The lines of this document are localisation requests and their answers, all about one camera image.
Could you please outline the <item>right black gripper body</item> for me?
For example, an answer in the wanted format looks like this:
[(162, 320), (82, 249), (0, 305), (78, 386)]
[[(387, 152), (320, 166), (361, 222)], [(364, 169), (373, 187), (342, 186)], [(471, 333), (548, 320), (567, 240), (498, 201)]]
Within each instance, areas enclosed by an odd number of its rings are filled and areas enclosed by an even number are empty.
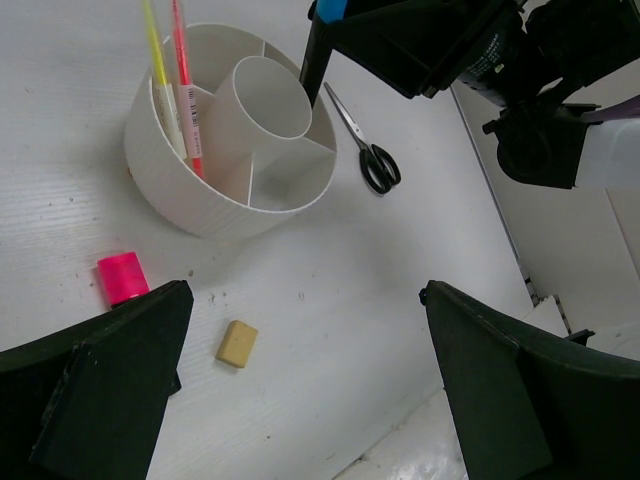
[(499, 107), (535, 97), (545, 59), (527, 35), (520, 1), (426, 1), (419, 92), (432, 98), (459, 81)]

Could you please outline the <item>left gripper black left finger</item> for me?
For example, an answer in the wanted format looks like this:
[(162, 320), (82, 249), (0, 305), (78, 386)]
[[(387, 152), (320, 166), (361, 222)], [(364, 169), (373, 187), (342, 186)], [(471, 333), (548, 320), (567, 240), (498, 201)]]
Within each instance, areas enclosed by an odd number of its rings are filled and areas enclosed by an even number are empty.
[(174, 280), (3, 351), (2, 478), (146, 478), (193, 304)]

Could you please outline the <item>blue black highlighter marker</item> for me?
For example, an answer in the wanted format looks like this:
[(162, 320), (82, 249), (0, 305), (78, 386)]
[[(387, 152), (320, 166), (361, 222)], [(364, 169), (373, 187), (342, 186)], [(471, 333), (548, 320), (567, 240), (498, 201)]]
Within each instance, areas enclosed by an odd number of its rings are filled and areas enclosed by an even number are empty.
[(319, 94), (333, 46), (326, 39), (329, 25), (344, 18), (348, 0), (313, 1), (307, 17), (311, 27), (301, 65), (299, 82), (314, 107)]

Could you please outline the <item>pink thin highlighter pen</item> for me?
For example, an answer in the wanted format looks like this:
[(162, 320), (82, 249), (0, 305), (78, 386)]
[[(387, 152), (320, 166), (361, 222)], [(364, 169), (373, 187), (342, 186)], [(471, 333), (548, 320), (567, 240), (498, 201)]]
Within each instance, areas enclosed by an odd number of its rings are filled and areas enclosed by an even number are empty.
[(191, 160), (194, 173), (201, 179), (204, 178), (202, 165), (202, 145), (199, 129), (199, 118), (194, 85), (192, 82), (189, 59), (187, 53), (186, 27), (184, 24), (182, 3), (178, 0), (171, 1), (173, 15), (172, 37), (176, 56), (178, 75), (178, 103), (183, 127), (184, 142), (187, 155)]

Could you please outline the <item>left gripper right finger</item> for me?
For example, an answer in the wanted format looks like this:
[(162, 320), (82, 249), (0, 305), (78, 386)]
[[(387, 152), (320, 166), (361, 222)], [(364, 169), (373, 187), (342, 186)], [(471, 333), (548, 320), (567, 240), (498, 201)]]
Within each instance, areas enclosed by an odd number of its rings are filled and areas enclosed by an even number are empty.
[(431, 280), (426, 316), (471, 479), (636, 479), (639, 363)]

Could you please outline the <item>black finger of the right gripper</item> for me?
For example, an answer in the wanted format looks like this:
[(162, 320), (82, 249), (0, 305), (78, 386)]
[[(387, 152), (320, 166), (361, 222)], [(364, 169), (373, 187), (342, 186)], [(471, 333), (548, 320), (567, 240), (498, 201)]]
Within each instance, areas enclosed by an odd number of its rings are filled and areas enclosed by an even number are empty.
[(332, 53), (344, 55), (406, 98), (422, 95), (426, 49), (419, 43), (426, 35), (419, 21), (425, 2), (348, 1), (344, 18), (327, 30)]

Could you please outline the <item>tan eraser block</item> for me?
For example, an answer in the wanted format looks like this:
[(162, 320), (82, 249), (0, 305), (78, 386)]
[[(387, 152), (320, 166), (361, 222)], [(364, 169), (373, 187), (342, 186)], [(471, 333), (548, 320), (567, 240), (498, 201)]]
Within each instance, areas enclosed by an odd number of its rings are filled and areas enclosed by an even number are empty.
[(258, 330), (240, 320), (229, 323), (215, 359), (236, 369), (246, 367)]

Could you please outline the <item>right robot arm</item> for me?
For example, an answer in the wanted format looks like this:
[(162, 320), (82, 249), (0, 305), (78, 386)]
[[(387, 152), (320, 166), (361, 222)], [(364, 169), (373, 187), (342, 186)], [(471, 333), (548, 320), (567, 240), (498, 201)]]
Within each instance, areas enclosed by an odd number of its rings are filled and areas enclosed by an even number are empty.
[(570, 189), (587, 145), (636, 99), (608, 109), (569, 97), (639, 57), (635, 1), (316, 1), (301, 83), (318, 96), (340, 53), (406, 98), (461, 82), (499, 110), (483, 130), (511, 179)]

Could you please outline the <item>pink black highlighter marker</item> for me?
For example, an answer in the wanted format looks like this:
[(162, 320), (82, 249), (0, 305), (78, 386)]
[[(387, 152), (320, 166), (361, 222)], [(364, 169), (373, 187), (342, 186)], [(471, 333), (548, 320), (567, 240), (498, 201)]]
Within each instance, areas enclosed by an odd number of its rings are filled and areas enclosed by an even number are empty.
[(150, 292), (139, 258), (133, 251), (98, 260), (97, 271), (111, 308)]

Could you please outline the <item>yellow thin highlighter pen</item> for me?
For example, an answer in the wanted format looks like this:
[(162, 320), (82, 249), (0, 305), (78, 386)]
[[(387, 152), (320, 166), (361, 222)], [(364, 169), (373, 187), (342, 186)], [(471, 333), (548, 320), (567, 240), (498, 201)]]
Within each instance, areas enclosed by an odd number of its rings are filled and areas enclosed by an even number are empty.
[(171, 146), (181, 160), (187, 158), (183, 132), (180, 124), (173, 85), (167, 74), (164, 45), (160, 29), (156, 21), (154, 4), (150, 0), (142, 0), (146, 38), (150, 52), (152, 85), (156, 100), (156, 110), (160, 124)]

